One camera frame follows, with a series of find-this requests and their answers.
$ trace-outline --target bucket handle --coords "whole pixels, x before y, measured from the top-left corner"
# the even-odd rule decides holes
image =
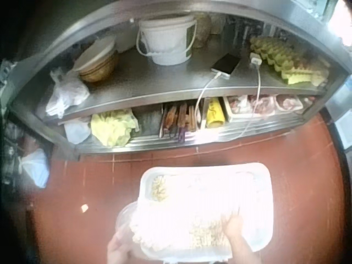
[[[143,55],[143,56],[146,56],[146,57],[150,57],[150,56],[162,56],[162,55],[170,55],[170,54],[178,54],[178,53],[185,53],[187,51],[189,51],[191,48],[192,48],[192,45],[196,39],[196,31],[197,31],[197,21],[195,21],[195,24],[194,24],[194,31],[193,31],[193,38],[192,38],[192,41],[190,43],[190,45],[188,45],[188,47],[182,51],[182,52],[166,52],[166,53],[158,53],[158,52],[149,52],[149,53],[143,53],[141,51],[141,49],[139,48],[139,42],[140,42],[140,37],[141,37],[141,30],[139,28],[138,30],[138,34],[137,34],[137,40],[136,40],[136,48],[138,50],[138,52]]]

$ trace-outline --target plastic bag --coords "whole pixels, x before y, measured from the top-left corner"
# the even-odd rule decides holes
[[[87,86],[79,79],[78,73],[69,71],[64,74],[61,68],[50,72],[55,82],[53,95],[51,96],[46,112],[49,116],[58,115],[62,118],[65,110],[70,106],[77,106],[89,96]]]
[[[130,108],[94,114],[91,128],[92,134],[109,147],[125,146],[132,129],[139,131],[138,121]]]
[[[89,127],[89,118],[77,118],[63,123],[65,127],[66,137],[72,144],[80,144],[91,134]]]
[[[35,185],[39,188],[45,188],[49,178],[49,165],[44,150],[38,148],[35,152],[22,158],[20,168],[31,177]]]

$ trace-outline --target white charger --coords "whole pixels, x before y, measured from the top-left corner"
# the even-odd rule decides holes
[[[251,52],[251,54],[249,54],[249,59],[251,61],[252,64],[254,65],[258,65],[260,66],[263,62],[262,58],[260,57],[259,54]]]

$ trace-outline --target yellow container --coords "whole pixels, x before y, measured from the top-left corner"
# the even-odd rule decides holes
[[[209,108],[207,112],[207,127],[218,128],[225,123],[225,116],[222,112],[222,107],[218,97],[210,99]]]

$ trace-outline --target refrigerated display case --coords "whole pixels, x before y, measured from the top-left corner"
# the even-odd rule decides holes
[[[351,58],[340,39],[320,19],[292,1],[52,1],[43,3],[39,10],[45,10],[46,15],[37,15],[29,24],[21,49],[24,59],[11,71],[2,91],[1,103],[66,153],[80,155],[167,149],[291,129],[316,115],[352,73]],[[53,89],[50,70],[57,67],[70,69],[83,47],[111,34],[117,40],[125,40],[121,45],[129,47],[131,40],[135,41],[134,32],[138,31],[140,19],[195,12],[223,14],[226,23],[220,35],[210,36],[202,48],[193,48],[192,57],[187,62],[160,66],[141,56],[135,47],[123,49],[111,77],[88,84],[91,95],[86,101],[69,107],[62,119],[46,114],[45,106]],[[196,100],[204,85],[214,76],[212,65],[227,53],[239,56],[240,63],[228,80],[218,78],[212,82],[203,97],[256,94],[257,71],[250,65],[249,50],[251,38],[259,36],[284,42],[294,40],[299,47],[309,50],[311,57],[322,58],[327,65],[329,77],[317,87],[310,82],[288,84],[268,63],[261,65],[261,94],[302,97],[303,110],[253,119],[249,126],[250,118],[243,118],[226,122],[217,129],[188,131],[182,142],[169,136],[159,137],[163,104]],[[304,104],[304,98],[308,97],[314,100]],[[93,135],[73,145],[68,142],[60,125],[74,118],[127,107],[133,109],[143,125],[139,133],[132,133],[131,140],[124,147],[103,146]],[[202,111],[204,116],[207,111],[205,104]]]

